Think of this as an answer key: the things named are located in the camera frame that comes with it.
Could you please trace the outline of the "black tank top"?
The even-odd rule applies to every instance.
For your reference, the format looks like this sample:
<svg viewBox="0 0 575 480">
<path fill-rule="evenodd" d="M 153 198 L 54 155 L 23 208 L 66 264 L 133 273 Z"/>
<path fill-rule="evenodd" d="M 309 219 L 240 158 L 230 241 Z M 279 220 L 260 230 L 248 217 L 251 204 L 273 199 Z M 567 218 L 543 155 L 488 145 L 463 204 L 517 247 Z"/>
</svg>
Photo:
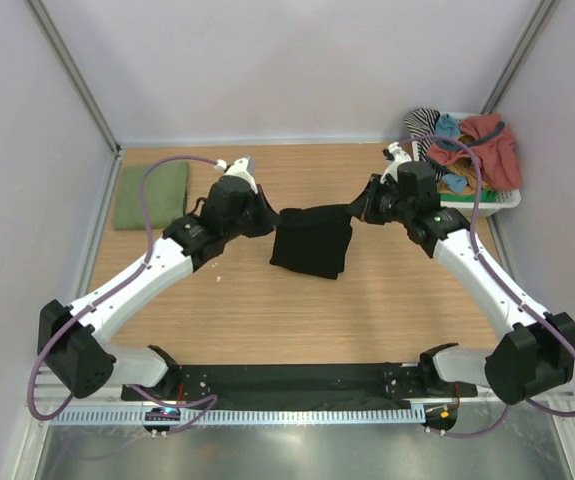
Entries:
<svg viewBox="0 0 575 480">
<path fill-rule="evenodd" d="M 346 204 L 280 211 L 269 263 L 288 271 L 337 280 L 353 229 Z"/>
</svg>

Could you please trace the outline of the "green tank top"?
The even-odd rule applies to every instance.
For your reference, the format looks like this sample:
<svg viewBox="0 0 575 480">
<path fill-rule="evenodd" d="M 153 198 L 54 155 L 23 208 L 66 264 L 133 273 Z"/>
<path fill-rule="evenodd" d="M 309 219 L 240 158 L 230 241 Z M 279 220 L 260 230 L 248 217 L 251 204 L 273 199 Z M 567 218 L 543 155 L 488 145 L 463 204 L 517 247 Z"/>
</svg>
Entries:
<svg viewBox="0 0 575 480">
<path fill-rule="evenodd" d="M 123 167 L 115 195 L 112 227 L 117 231 L 145 230 L 140 183 L 149 166 Z M 146 178 L 144 198 L 152 229 L 167 227 L 185 214 L 189 165 L 173 161 L 156 167 Z"/>
</svg>

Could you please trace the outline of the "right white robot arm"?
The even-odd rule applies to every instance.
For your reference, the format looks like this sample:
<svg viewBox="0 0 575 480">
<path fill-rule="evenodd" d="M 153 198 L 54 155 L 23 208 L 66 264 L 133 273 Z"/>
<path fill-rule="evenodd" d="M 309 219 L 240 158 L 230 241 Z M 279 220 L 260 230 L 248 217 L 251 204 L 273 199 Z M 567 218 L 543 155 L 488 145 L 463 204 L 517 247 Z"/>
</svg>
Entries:
<svg viewBox="0 0 575 480">
<path fill-rule="evenodd" d="M 486 254 L 470 219 L 441 204 L 428 165 L 411 161 L 371 175 L 348 211 L 367 224 L 402 224 L 408 238 L 460 282 L 498 339 L 491 351 L 456 343 L 430 350 L 430 363 L 417 372 L 422 391 L 439 396 L 464 382 L 516 405 L 571 381 L 574 320 L 548 312 Z"/>
</svg>

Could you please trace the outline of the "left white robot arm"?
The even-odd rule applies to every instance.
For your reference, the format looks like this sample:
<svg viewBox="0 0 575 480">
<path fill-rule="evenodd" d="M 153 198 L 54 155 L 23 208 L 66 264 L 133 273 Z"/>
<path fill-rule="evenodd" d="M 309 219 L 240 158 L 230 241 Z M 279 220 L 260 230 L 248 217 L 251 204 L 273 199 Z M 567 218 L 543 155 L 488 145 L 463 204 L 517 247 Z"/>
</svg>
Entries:
<svg viewBox="0 0 575 480">
<path fill-rule="evenodd" d="M 76 398 L 105 385 L 136 384 L 156 399 L 171 398 L 179 376 L 158 347 L 120 347 L 111 339 L 147 303 L 221 255 L 239 236 L 271 233 L 278 221 L 259 185 L 225 175 L 212 185 L 199 214 L 174 220 L 146 253 L 106 284 L 64 306 L 41 311 L 39 349 Z"/>
</svg>

